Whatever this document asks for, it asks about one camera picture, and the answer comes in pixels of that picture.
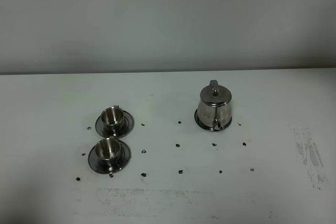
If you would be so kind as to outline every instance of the white wall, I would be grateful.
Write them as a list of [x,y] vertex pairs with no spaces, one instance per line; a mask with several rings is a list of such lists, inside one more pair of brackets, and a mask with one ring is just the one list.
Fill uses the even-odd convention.
[[0,72],[336,65],[336,0],[0,0]]

